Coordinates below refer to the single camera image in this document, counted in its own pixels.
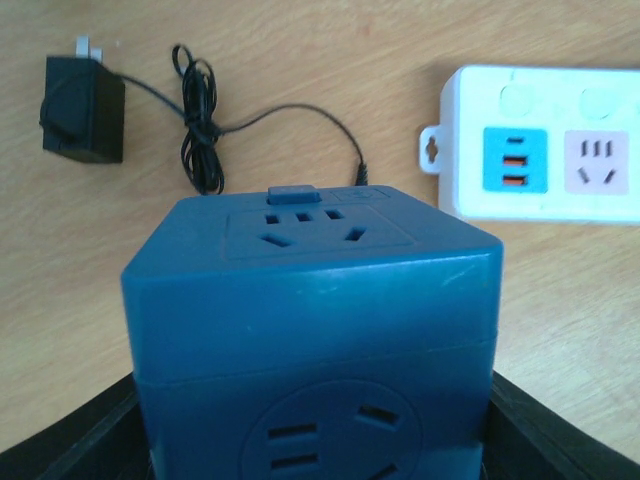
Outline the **dark blue adapter base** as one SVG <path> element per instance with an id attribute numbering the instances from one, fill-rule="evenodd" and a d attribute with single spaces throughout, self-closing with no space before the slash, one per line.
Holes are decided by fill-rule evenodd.
<path id="1" fill-rule="evenodd" d="M 476 479 L 503 245 L 385 186 L 179 201 L 121 276 L 159 479 Z"/>

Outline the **black adapter with thin cable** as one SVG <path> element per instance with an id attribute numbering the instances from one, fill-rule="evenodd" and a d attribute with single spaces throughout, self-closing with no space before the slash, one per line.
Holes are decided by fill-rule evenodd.
<path id="1" fill-rule="evenodd" d="M 189 48 L 180 43 L 172 47 L 171 62 L 180 79 L 180 104 L 138 78 L 105 67 L 101 49 L 92 47 L 86 36 L 77 38 L 74 55 L 48 56 L 39 111 L 43 149 L 83 164 L 122 163 L 126 87 L 133 85 L 161 101 L 182 120 L 186 132 L 180 160 L 190 184 L 200 195 L 220 195 L 225 189 L 218 141 L 284 110 L 315 112 L 335 125 L 355 151 L 355 185 L 367 185 L 368 166 L 359 143 L 346 125 L 329 111 L 308 103 L 284 103 L 239 124 L 221 126 L 214 119 L 218 88 L 211 64 L 194 57 Z"/>

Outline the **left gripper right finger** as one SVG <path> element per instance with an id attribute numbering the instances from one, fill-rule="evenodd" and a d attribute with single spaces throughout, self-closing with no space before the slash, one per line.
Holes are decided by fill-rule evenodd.
<path id="1" fill-rule="evenodd" d="M 495 372 L 482 479 L 637 479 L 639 464 L 564 420 Z"/>

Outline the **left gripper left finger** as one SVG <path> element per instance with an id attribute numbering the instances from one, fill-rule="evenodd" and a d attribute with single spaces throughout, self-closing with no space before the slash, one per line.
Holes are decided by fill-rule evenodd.
<path id="1" fill-rule="evenodd" d="M 151 479 L 153 467 L 132 376 L 3 451 L 1 477 Z"/>

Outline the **white power strip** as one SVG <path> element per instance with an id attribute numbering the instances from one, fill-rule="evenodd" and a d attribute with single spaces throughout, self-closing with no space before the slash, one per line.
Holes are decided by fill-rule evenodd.
<path id="1" fill-rule="evenodd" d="M 484 221 L 639 220 L 634 69 L 466 65 L 419 137 L 441 210 Z"/>

